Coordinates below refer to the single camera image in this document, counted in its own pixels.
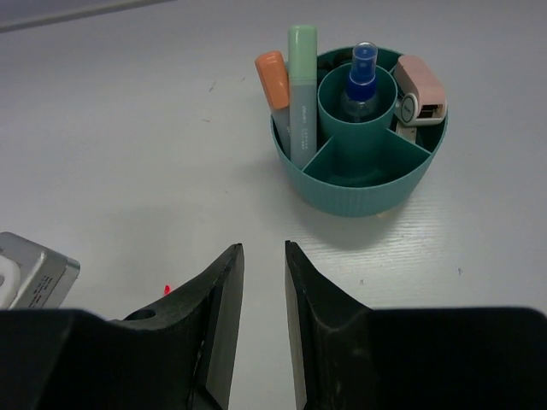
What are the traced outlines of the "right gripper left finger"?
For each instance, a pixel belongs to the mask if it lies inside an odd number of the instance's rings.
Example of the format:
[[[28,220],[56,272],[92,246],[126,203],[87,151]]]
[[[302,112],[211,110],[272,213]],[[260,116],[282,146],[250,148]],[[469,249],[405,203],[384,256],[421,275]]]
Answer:
[[[225,409],[244,249],[123,320],[84,310],[1,313],[4,409]]]

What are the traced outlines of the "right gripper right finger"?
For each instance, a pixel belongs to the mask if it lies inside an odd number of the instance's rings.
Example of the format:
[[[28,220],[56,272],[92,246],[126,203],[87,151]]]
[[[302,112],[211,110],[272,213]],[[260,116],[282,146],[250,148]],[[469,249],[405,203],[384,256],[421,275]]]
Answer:
[[[543,409],[546,318],[529,307],[372,309],[285,243],[299,409]]]

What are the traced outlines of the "small blue-cap glue bottle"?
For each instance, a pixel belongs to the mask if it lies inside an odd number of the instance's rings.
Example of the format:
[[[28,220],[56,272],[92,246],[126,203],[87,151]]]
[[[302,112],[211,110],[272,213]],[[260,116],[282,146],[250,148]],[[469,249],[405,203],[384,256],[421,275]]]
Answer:
[[[362,42],[352,49],[350,71],[341,95],[341,112],[345,121],[361,123],[378,112],[376,64],[378,48]]]

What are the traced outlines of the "pink eraser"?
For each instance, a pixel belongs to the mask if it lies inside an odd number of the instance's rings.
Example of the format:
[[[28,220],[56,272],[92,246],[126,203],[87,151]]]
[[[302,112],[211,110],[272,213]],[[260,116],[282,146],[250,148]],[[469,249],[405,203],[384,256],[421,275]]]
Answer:
[[[414,143],[419,127],[436,126],[444,121],[447,113],[444,86],[418,56],[400,56],[392,74],[398,86],[395,132]]]

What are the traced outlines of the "orange capped highlighter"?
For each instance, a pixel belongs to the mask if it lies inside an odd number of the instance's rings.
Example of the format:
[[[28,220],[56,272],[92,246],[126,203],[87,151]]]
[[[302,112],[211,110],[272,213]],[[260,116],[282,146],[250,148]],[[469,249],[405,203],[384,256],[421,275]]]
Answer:
[[[290,96],[288,73],[280,51],[272,50],[255,59],[255,67],[271,116],[276,125],[280,145],[287,157],[290,157]]]

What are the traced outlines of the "green highlighter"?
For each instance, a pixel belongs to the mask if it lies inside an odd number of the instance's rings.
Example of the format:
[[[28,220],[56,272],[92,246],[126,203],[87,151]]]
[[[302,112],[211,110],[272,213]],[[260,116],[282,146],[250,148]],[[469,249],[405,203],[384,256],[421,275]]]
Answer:
[[[288,32],[291,162],[303,169],[317,151],[317,29],[296,25]]]

